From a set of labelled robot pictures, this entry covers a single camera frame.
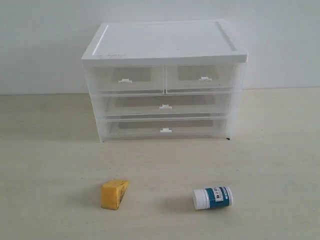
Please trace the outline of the yellow cheese wedge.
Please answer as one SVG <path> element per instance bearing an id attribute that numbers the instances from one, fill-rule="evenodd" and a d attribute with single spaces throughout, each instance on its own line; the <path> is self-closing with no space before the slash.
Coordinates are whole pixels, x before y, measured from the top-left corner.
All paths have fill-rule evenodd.
<path id="1" fill-rule="evenodd" d="M 101 185 L 100 205 L 103 209 L 117 210 L 127 191 L 129 181 L 113 179 Z"/>

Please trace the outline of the white blue pill bottle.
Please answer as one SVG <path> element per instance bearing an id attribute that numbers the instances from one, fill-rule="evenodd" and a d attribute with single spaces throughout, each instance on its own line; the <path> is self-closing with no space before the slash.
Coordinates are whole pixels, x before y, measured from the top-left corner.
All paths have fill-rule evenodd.
<path id="1" fill-rule="evenodd" d="M 196 189 L 193 191 L 192 198 L 196 210 L 229 207 L 234 202 L 233 194 L 228 186 Z"/>

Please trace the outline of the middle wide clear drawer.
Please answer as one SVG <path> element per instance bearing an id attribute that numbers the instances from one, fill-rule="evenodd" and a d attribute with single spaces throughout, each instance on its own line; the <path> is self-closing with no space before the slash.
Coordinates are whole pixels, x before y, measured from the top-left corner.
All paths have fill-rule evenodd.
<path id="1" fill-rule="evenodd" d="M 161 114 L 221 114 L 229 111 L 232 94 L 158 96 L 95 96 L 97 109 L 105 116 Z"/>

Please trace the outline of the wide clear drawer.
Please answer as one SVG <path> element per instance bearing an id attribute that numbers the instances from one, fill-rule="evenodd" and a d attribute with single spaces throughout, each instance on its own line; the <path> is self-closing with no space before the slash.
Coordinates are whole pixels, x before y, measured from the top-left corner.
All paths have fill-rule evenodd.
<path id="1" fill-rule="evenodd" d="M 101 119 L 99 136 L 107 139 L 209 137 L 231 138 L 226 118 L 169 117 L 141 119 Z"/>
<path id="2" fill-rule="evenodd" d="M 95 96 L 97 109 L 105 116 L 161 114 L 221 114 L 229 111 L 232 94 L 158 96 Z"/>

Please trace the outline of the white plastic drawer cabinet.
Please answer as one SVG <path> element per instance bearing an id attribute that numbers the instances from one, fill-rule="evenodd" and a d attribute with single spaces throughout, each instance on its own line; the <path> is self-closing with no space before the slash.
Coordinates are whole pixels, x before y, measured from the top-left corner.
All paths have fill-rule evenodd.
<path id="1" fill-rule="evenodd" d="M 82 55 L 88 92 L 101 142 L 121 139 L 190 137 L 117 138 L 101 140 L 98 121 L 105 119 L 144 119 L 214 117 L 226 118 L 231 138 L 234 135 L 237 107 L 248 62 L 248 52 L 238 42 L 228 23 L 221 20 L 179 20 L 103 23 Z M 235 65 L 234 88 L 220 91 L 168 93 L 166 68 L 173 66 Z M 105 94 L 91 91 L 88 70 L 92 68 L 162 67 L 164 91 L 158 93 Z M 226 113 L 182 113 L 106 116 L 98 110 L 95 96 L 173 96 L 232 94 Z"/>

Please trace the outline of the bottom wide clear drawer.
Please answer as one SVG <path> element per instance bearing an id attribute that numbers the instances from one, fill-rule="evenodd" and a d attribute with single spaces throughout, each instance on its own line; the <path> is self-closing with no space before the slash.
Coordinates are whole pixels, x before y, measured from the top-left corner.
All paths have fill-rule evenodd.
<path id="1" fill-rule="evenodd" d="M 141 119 L 101 119 L 99 136 L 107 139 L 209 137 L 231 138 L 226 118 L 169 117 Z"/>

